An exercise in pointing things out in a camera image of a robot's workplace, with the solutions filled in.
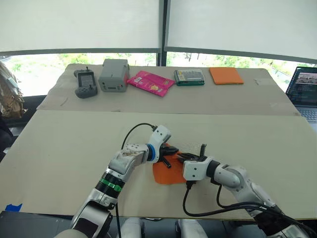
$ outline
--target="laptop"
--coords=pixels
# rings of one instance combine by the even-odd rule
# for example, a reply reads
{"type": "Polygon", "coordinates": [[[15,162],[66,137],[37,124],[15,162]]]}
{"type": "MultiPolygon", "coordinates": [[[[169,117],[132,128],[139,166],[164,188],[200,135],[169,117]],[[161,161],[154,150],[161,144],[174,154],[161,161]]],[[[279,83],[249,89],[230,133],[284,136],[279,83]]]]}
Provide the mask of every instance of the laptop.
{"type": "Polygon", "coordinates": [[[317,132],[317,68],[297,67],[286,95],[317,132]]]}

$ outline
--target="laptop keyboard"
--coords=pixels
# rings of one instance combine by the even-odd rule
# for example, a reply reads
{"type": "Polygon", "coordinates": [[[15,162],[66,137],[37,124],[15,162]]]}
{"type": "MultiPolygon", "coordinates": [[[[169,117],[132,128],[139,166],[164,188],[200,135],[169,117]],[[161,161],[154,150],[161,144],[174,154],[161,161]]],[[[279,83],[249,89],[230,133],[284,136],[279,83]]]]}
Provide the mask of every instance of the laptop keyboard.
{"type": "Polygon", "coordinates": [[[316,120],[317,121],[317,110],[303,110],[298,109],[303,117],[306,117],[307,120],[316,120]]]}

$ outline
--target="white tabletop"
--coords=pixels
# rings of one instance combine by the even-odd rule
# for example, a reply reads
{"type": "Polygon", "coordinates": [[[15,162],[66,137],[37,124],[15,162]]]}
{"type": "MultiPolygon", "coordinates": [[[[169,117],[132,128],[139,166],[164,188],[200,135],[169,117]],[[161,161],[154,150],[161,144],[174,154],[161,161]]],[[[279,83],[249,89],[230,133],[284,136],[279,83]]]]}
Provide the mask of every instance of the white tabletop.
{"type": "MultiPolygon", "coordinates": [[[[302,117],[175,115],[147,113],[37,111],[0,163],[0,209],[23,203],[22,212],[73,215],[119,150],[128,130],[140,122],[163,124],[169,143],[183,152],[206,154],[241,165],[289,216],[316,218],[317,138],[302,117]]],[[[147,143],[141,127],[129,141],[147,143]]],[[[209,179],[193,186],[188,210],[218,209],[217,186],[209,179]]],[[[119,210],[131,217],[187,217],[184,184],[154,181],[152,165],[136,168],[119,196],[119,210]]],[[[235,202],[225,191],[224,204],[235,202]]],[[[250,219],[245,211],[215,219],[250,219]]]]}
{"type": "MultiPolygon", "coordinates": [[[[102,65],[87,66],[94,71],[98,80],[102,65]]],[[[200,68],[205,76],[204,86],[174,85],[163,98],[132,85],[128,85],[125,93],[103,92],[96,82],[98,95],[80,99],[74,93],[77,79],[73,73],[85,68],[85,64],[67,66],[38,110],[300,116],[268,71],[262,68],[238,68],[244,80],[244,84],[239,85],[216,85],[209,68],[200,68]]],[[[176,69],[186,68],[131,66],[130,76],[144,70],[174,79],[176,69]]]]}

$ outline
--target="window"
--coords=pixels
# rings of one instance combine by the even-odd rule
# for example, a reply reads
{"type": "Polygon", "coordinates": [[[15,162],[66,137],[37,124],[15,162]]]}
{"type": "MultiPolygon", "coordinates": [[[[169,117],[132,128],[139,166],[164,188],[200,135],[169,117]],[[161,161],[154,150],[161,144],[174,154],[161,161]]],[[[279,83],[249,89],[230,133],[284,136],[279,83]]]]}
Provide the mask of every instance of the window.
{"type": "Polygon", "coordinates": [[[253,57],[167,52],[166,66],[265,68],[285,92],[297,66],[314,67],[317,65],[253,57]]]}
{"type": "Polygon", "coordinates": [[[103,64],[105,59],[127,59],[136,66],[155,66],[156,53],[85,53],[1,57],[19,80],[23,96],[46,95],[70,63],[103,64]]]}

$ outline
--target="pink snack bag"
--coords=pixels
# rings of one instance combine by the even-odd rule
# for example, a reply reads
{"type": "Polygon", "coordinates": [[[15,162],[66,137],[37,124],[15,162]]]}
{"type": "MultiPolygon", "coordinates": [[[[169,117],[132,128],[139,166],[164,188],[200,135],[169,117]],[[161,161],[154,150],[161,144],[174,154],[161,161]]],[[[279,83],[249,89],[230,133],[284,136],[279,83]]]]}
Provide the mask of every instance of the pink snack bag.
{"type": "Polygon", "coordinates": [[[154,93],[161,97],[165,96],[167,90],[175,83],[173,80],[163,78],[156,74],[152,74],[145,71],[138,72],[134,77],[128,80],[128,83],[146,90],[150,93],[154,93]]]}

